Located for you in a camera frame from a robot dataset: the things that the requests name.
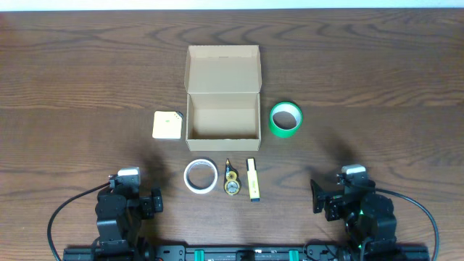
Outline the black yellow correction tape dispenser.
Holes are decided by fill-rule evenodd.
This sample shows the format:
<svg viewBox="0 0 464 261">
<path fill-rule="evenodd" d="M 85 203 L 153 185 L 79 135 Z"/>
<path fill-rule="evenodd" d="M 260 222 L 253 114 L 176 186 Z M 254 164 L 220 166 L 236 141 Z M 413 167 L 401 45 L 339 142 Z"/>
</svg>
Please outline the black yellow correction tape dispenser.
<svg viewBox="0 0 464 261">
<path fill-rule="evenodd" d="M 227 159 L 225 162 L 225 180 L 224 180 L 224 191 L 230 196 L 234 196 L 240 192 L 241 182 L 239 180 L 239 174 L 234 167 L 232 167 L 230 160 Z"/>
</svg>

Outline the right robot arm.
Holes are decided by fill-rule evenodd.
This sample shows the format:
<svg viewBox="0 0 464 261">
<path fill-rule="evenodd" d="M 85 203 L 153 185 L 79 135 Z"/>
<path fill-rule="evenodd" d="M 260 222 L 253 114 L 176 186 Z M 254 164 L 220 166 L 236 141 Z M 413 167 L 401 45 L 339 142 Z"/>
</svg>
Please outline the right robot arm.
<svg viewBox="0 0 464 261">
<path fill-rule="evenodd" d="M 375 192 L 375 182 L 343 182 L 338 191 L 325 191 L 310 182 L 312 209 L 327 221 L 343 220 L 349 249 L 357 255 L 389 252 L 396 244 L 397 219 L 392 200 Z"/>
</svg>

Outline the white tape roll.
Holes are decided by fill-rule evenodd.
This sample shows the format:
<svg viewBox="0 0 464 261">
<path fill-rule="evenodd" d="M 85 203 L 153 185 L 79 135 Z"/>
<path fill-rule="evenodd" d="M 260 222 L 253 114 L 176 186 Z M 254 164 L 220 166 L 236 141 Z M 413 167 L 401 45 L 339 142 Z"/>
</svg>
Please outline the white tape roll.
<svg viewBox="0 0 464 261">
<path fill-rule="evenodd" d="M 211 184 L 208 186 L 208 187 L 205 187 L 205 188 L 199 188 L 199 187 L 196 187 L 190 180 L 189 176 L 190 176 L 190 172 L 191 170 L 196 167 L 197 165 L 206 165 L 208 166 L 212 171 L 213 171 L 213 181 L 211 182 Z M 186 184 L 186 187 L 192 191 L 193 193 L 195 194 L 208 194 L 210 193 L 216 186 L 217 182 L 218 182 L 218 169 L 215 167 L 215 165 L 209 161 L 208 159 L 196 159 L 196 160 L 193 160 L 192 162 L 190 162 L 185 170 L 184 170 L 184 173 L 183 173 L 183 179 L 184 179 L 184 183 Z"/>
</svg>

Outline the yellow sticky note pad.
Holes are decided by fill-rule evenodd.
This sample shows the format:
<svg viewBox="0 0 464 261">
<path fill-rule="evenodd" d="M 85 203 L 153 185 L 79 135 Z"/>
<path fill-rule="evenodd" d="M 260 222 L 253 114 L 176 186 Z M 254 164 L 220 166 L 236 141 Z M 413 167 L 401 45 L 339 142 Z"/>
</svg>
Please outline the yellow sticky note pad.
<svg viewBox="0 0 464 261">
<path fill-rule="evenodd" d="M 156 111 L 152 137 L 157 139 L 180 139 L 183 115 L 175 111 Z"/>
</svg>

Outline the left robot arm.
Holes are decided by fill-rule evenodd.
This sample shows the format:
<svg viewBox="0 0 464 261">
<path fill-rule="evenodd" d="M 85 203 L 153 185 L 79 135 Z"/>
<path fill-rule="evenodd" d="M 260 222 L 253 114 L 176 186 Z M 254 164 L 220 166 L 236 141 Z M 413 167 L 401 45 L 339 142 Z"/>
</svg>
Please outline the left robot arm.
<svg viewBox="0 0 464 261">
<path fill-rule="evenodd" d="M 153 247 L 139 236 L 143 220 L 163 211 L 161 190 L 140 196 L 137 185 L 116 185 L 99 192 L 96 205 L 99 259 L 148 260 Z"/>
</svg>

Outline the yellow highlighter pen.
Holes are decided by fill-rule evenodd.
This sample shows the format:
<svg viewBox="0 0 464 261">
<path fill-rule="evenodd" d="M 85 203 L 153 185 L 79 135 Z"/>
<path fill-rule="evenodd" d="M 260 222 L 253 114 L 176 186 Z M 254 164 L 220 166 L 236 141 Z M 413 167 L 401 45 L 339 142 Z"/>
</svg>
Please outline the yellow highlighter pen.
<svg viewBox="0 0 464 261">
<path fill-rule="evenodd" d="M 246 167 L 250 200 L 251 202 L 258 202 L 260 200 L 260 190 L 255 159 L 248 158 L 246 160 Z"/>
</svg>

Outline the brown cardboard box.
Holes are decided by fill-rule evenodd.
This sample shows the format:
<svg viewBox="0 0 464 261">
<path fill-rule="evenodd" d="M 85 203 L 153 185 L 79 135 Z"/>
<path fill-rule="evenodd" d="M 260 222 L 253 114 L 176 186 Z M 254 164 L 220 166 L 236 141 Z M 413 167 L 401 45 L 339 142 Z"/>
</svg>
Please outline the brown cardboard box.
<svg viewBox="0 0 464 261">
<path fill-rule="evenodd" d="M 190 151 L 257 151 L 261 143 L 258 45 L 190 46 L 184 86 Z"/>
</svg>

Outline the green tape roll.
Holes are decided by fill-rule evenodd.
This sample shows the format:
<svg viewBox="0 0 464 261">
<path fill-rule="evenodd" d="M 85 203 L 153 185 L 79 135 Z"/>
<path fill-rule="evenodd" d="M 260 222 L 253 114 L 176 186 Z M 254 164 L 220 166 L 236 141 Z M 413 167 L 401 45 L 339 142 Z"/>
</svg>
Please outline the green tape roll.
<svg viewBox="0 0 464 261">
<path fill-rule="evenodd" d="M 273 116 L 279 112 L 289 113 L 296 121 L 296 125 L 293 128 L 281 128 L 277 125 Z M 277 103 L 270 111 L 269 115 L 269 128 L 270 131 L 277 137 L 290 138 L 292 137 L 301 127 L 303 122 L 303 114 L 301 109 L 294 103 L 289 101 L 283 101 Z"/>
</svg>

